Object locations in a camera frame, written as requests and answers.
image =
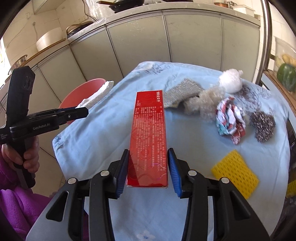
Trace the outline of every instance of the screw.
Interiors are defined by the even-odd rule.
[[[74,183],[76,183],[76,179],[75,178],[70,178],[69,180],[68,180],[68,183],[69,184],[74,184]]]
[[[101,176],[102,176],[102,177],[106,177],[106,176],[108,176],[109,174],[110,174],[110,172],[107,171],[107,170],[101,171]]]
[[[188,172],[188,175],[194,177],[194,176],[197,175],[197,172],[196,172],[195,170],[190,170],[190,171]]]
[[[229,183],[229,179],[227,177],[223,177],[223,178],[221,178],[221,182],[227,184],[227,183]]]

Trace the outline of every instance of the yellow sponge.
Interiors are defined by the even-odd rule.
[[[227,177],[245,199],[250,197],[259,183],[257,176],[248,168],[237,150],[229,152],[218,162],[212,168],[212,173],[218,180]]]
[[[287,187],[286,198],[296,195],[296,180],[290,182]]]

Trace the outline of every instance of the purple fleece clothing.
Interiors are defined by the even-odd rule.
[[[16,172],[0,155],[0,208],[23,240],[50,200],[49,197],[34,194],[31,189],[22,189]],[[88,240],[86,217],[85,220],[83,240]]]

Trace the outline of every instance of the red box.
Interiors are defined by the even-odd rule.
[[[166,153],[163,92],[138,92],[133,114],[127,184],[133,187],[167,187]]]

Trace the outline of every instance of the pot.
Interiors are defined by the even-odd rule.
[[[72,35],[76,34],[80,30],[84,29],[88,25],[91,25],[94,23],[93,21],[87,21],[84,23],[79,23],[79,24],[72,24],[69,27],[66,28],[66,34],[67,34],[67,39],[70,38]]]
[[[109,5],[109,8],[111,8],[114,13],[118,13],[130,8],[142,6],[144,0],[116,0],[115,2],[98,1],[97,3]]]
[[[27,54],[25,54],[24,56],[20,57],[10,68],[10,70],[8,71],[8,74],[11,74],[12,71],[18,67],[20,67],[22,65],[23,62],[25,62],[27,60]]]
[[[227,3],[223,3],[223,2],[214,2],[214,4],[215,4],[216,6],[227,7],[227,8],[228,8],[228,4],[227,4]]]

